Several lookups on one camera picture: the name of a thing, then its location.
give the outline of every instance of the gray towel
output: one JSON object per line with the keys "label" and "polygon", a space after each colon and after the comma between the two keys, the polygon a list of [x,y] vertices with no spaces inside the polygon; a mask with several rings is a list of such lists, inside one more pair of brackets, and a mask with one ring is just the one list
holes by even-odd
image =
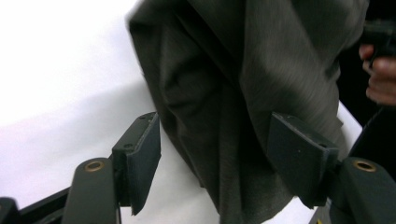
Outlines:
{"label": "gray towel", "polygon": [[337,119],[341,50],[367,0],[146,0],[130,19],[162,125],[220,223],[262,223],[293,197],[265,158],[272,111],[346,154]]}

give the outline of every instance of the white surface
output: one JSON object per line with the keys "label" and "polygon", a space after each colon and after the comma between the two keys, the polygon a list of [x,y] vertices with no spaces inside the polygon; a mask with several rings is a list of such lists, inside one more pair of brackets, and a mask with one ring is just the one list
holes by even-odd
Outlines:
{"label": "white surface", "polygon": [[[70,186],[85,160],[108,157],[154,111],[125,16],[135,1],[0,2],[0,197],[19,207]],[[351,145],[361,127],[340,108]],[[215,208],[169,139],[148,202],[123,223],[215,224]],[[267,223],[306,223],[298,199]]]}

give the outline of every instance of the black handheld object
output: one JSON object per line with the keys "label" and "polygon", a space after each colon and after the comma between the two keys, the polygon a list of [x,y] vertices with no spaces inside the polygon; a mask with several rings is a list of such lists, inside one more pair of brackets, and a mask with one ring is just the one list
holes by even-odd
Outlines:
{"label": "black handheld object", "polygon": [[374,45],[375,52],[370,59],[370,66],[375,58],[396,56],[396,21],[366,21],[361,43]]}

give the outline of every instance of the human hand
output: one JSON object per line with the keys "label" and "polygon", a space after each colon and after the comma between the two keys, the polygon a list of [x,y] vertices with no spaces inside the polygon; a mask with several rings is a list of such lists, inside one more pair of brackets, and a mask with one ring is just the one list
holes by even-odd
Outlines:
{"label": "human hand", "polygon": [[378,57],[370,67],[367,60],[373,54],[373,45],[359,48],[359,55],[364,60],[363,69],[370,75],[366,95],[379,105],[396,105],[396,57]]}

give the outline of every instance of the black fabric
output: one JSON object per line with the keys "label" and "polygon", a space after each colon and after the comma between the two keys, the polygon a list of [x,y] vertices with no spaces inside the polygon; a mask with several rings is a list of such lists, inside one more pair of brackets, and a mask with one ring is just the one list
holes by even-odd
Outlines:
{"label": "black fabric", "polygon": [[262,223],[293,197],[265,158],[272,111],[341,149],[337,55],[366,0],[146,0],[130,19],[163,128],[221,223]]}

